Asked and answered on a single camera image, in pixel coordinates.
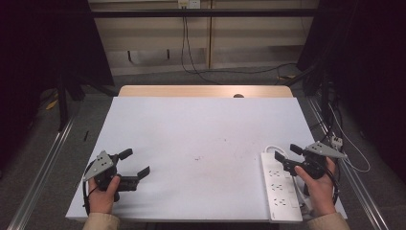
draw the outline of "human hand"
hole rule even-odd
[[[327,168],[334,174],[335,164],[328,157]],[[300,166],[296,166],[295,171],[307,185],[311,205],[317,217],[337,212],[332,201],[333,183],[327,174],[315,180]]]
[[[89,195],[90,213],[111,214],[113,210],[114,194],[120,184],[120,177],[114,176],[106,191],[101,191],[97,188],[95,178],[89,180]]]

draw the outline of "power outlet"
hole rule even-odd
[[[343,146],[343,139],[336,137],[336,136],[332,136],[331,137],[331,145],[336,149],[340,149]]]
[[[189,8],[189,0],[178,0],[178,8],[179,9],[188,9]]]
[[[189,0],[189,9],[200,9],[200,0]]]
[[[283,165],[275,154],[263,152],[260,155],[271,222],[303,221],[292,176],[285,173]]]

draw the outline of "table surface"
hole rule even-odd
[[[233,99],[235,94],[246,98]],[[260,153],[268,145],[288,150],[313,141],[285,86],[125,86],[89,162],[101,150],[131,148],[134,154],[118,164],[119,173],[151,167],[136,192],[121,193],[113,210],[121,219],[269,221]],[[81,188],[66,217],[86,219]]]
[[[283,85],[126,85],[119,97],[293,98]]]

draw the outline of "aluminum rail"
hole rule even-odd
[[[327,126],[323,122],[322,115],[321,115],[321,107],[317,102],[313,102],[310,98],[307,98],[307,101],[313,110],[314,116],[316,117],[317,121],[319,122],[323,133],[327,134]],[[360,201],[362,207],[364,208],[365,213],[367,214],[370,222],[375,230],[389,230],[388,224],[383,219],[383,216],[376,205],[375,201],[373,200],[372,196],[368,192],[367,188],[365,187],[364,183],[362,182],[361,178],[359,177],[358,173],[352,168],[349,167],[343,161],[339,161],[341,169],[343,170],[344,174],[346,175],[347,179],[350,182],[351,187],[353,188],[358,200]]]
[[[47,182],[48,176],[57,160],[57,157],[59,156],[66,138],[69,135],[75,117],[79,112],[79,104],[77,104],[77,106],[75,106],[72,111],[72,115],[68,120],[65,128],[57,133],[56,139],[51,146],[51,149],[49,150],[44,162],[42,163],[42,166],[38,174],[36,175],[32,185],[30,186],[30,189],[24,196],[23,201],[21,202],[20,206],[17,209],[17,212],[12,218],[9,227],[7,228],[8,230],[25,229],[31,213],[34,210],[36,202],[38,201],[45,183]]]
[[[312,17],[318,14],[340,15],[341,9],[190,9],[190,10],[38,10],[37,14],[59,16],[118,17]]]

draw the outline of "white power strip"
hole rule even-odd
[[[273,152],[260,154],[271,222],[303,221],[293,178]]]

